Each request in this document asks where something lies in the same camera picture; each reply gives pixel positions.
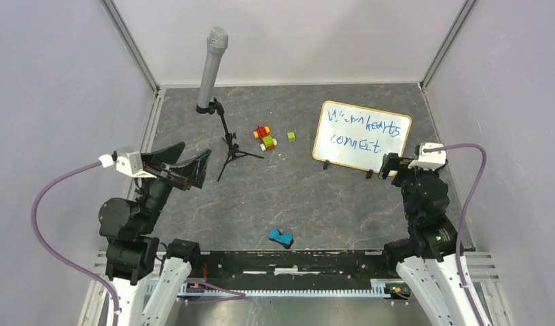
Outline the white whiteboard with wooden frame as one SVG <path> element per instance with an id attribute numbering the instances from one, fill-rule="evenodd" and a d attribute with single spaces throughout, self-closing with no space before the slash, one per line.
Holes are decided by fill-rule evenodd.
<path id="1" fill-rule="evenodd" d="M 411 127 L 409 115 L 325 101 L 312 157 L 377 174 L 385 154 L 404 154 Z"/>

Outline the blue whiteboard eraser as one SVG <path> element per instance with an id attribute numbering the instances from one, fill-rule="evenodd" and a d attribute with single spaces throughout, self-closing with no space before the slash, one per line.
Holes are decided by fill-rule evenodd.
<path id="1" fill-rule="evenodd" d="M 291 234 L 284 234 L 275 228 L 269 231 L 268 239 L 272 242 L 280 244 L 284 249 L 290 249 L 294 243 L 294 239 Z"/>

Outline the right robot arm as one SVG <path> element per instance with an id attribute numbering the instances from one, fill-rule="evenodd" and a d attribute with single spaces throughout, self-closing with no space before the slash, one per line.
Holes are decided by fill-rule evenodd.
<path id="1" fill-rule="evenodd" d="M 384 155 L 378 176 L 395 173 L 391 183 L 401 191 L 409 237 L 383 247 L 382 270 L 411 288 L 432 325 L 490 325 L 459 230 L 446 215 L 450 199 L 440 172 L 447 163 L 444 151 L 422 149 L 417 158 Z"/>

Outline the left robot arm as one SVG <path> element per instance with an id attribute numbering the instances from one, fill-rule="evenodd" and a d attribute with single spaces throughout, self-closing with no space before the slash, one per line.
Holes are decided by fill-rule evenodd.
<path id="1" fill-rule="evenodd" d="M 154 291 L 145 296 L 160 244 L 150 235 L 168 197 L 173 189 L 202 188 L 207 174 L 211 150 L 180 161 L 184 149 L 183 142 L 151 153 L 123 147 L 100 158 L 104 167 L 141 180 L 134 199 L 111 198 L 99 210 L 99 234 L 108 241 L 105 274 L 119 304 L 111 321 L 117 325 L 165 325 L 182 284 L 202 270 L 199 244 L 175 239 L 166 246 Z"/>

